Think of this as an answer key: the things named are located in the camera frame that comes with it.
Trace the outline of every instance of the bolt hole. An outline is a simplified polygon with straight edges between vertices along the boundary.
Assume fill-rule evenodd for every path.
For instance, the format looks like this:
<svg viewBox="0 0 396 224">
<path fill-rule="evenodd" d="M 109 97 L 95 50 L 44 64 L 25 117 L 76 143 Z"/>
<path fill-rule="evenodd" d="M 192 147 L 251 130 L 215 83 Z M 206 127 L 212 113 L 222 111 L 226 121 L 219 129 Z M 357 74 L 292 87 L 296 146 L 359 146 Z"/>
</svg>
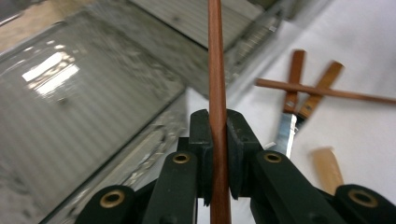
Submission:
<svg viewBox="0 0 396 224">
<path fill-rule="evenodd" d="M 100 205 L 104 208 L 112 208 L 123 202 L 125 194 L 119 190 L 115 189 L 105 194 L 100 200 Z"/>
<path fill-rule="evenodd" d="M 186 163 L 186 162 L 188 162 L 189 160 L 190 160 L 190 156 L 187 155 L 187 154 L 184 154 L 184 153 L 176 154 L 176 155 L 174 156 L 174 158 L 173 158 L 173 161 L 174 161 L 175 163 L 179 163 L 179 164 Z"/>
<path fill-rule="evenodd" d="M 354 202 L 365 207 L 377 207 L 378 201 L 376 198 L 362 189 L 352 189 L 348 193 L 349 198 Z"/>
<path fill-rule="evenodd" d="M 264 158 L 269 162 L 280 162 L 282 158 L 275 153 L 267 153 L 264 155 Z"/>
<path fill-rule="evenodd" d="M 108 202 L 114 203 L 114 202 L 115 202 L 116 200 L 118 200 L 119 198 L 120 198 L 120 195 L 118 195 L 118 194 L 112 194 L 112 195 L 107 196 L 106 200 L 107 200 Z"/>
</svg>

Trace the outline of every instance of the white surface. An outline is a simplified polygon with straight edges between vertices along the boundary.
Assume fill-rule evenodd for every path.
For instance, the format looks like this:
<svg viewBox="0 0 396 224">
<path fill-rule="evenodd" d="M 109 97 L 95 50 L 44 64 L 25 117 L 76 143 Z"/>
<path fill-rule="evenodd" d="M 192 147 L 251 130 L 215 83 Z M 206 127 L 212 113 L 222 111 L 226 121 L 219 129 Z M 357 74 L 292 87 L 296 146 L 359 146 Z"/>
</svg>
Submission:
<svg viewBox="0 0 396 224">
<path fill-rule="evenodd" d="M 333 1 L 266 70 L 257 77 L 286 80 L 293 49 L 305 49 L 302 83 L 314 85 L 331 60 L 346 68 L 332 86 L 396 98 L 396 1 Z M 284 92 L 252 87 L 229 108 L 241 112 L 264 146 L 275 139 Z M 207 101 L 188 92 L 189 110 Z M 306 97 L 300 94 L 300 101 Z M 332 146 L 346 184 L 373 189 L 396 203 L 396 106 L 325 97 L 296 135 L 291 160 L 314 185 L 310 159 L 317 147 Z M 199 202 L 199 223 L 209 209 Z M 254 223 L 248 201 L 233 202 L 233 223 Z"/>
</svg>

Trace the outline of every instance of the knife blade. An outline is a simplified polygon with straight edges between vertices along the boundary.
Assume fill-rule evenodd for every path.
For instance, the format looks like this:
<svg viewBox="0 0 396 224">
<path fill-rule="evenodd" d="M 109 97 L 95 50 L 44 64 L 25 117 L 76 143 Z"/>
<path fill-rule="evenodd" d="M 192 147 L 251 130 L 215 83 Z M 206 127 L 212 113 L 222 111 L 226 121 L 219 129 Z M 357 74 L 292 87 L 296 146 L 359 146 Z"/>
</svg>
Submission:
<svg viewBox="0 0 396 224">
<path fill-rule="evenodd" d="M 338 78 L 338 75 L 341 73 L 343 68 L 344 66 L 339 62 L 332 62 L 321 76 L 316 88 L 329 89 Z M 310 95 L 303 102 L 303 105 L 297 114 L 296 132 L 302 128 L 304 122 L 312 115 L 322 98 L 323 95 Z"/>
<path fill-rule="evenodd" d="M 299 84 L 301 73 L 303 71 L 305 51 L 297 49 L 293 52 L 289 72 L 289 83 Z M 272 150 L 286 155 L 288 158 L 291 153 L 291 146 L 295 134 L 295 124 L 297 117 L 294 115 L 298 102 L 297 91 L 287 91 L 283 104 L 283 113 L 281 115 L 279 129 L 276 137 L 276 145 L 271 147 Z"/>
</svg>

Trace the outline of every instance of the wooden knife handle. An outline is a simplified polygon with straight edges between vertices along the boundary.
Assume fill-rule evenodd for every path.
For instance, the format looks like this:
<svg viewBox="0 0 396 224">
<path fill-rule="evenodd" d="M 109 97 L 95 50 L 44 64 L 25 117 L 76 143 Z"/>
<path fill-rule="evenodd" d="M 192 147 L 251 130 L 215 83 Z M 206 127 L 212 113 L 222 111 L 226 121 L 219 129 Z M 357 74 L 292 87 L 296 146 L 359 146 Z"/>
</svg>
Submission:
<svg viewBox="0 0 396 224">
<path fill-rule="evenodd" d="M 316 88 L 329 89 L 334 81 L 338 78 L 344 66 L 339 62 L 333 62 L 330 64 L 328 69 L 322 75 L 320 81 L 316 85 Z M 303 103 L 298 116 L 303 119 L 308 119 L 318 106 L 319 102 L 323 98 L 323 95 L 310 95 L 308 99 Z"/>
<path fill-rule="evenodd" d="M 337 159 L 331 147 L 316 149 L 312 152 L 314 165 L 323 190 L 334 195 L 335 190 L 344 185 Z"/>
<path fill-rule="evenodd" d="M 293 52 L 291 58 L 291 65 L 289 71 L 289 83 L 300 84 L 301 73 L 303 72 L 305 51 L 297 49 Z M 294 114 L 298 102 L 297 91 L 287 91 L 285 96 L 285 103 L 283 105 L 283 112 Z"/>
</svg>

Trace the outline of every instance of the metal blade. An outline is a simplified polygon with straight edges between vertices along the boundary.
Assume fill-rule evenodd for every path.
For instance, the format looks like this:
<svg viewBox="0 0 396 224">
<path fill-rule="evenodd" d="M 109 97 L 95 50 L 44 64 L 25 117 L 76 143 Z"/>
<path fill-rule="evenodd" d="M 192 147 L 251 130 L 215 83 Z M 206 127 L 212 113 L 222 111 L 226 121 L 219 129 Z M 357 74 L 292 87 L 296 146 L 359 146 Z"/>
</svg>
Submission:
<svg viewBox="0 0 396 224">
<path fill-rule="evenodd" d="M 290 158 L 291 146 L 295 135 L 297 117 L 293 114 L 283 113 L 276 137 L 276 145 L 269 148 L 280 152 Z"/>
</svg>

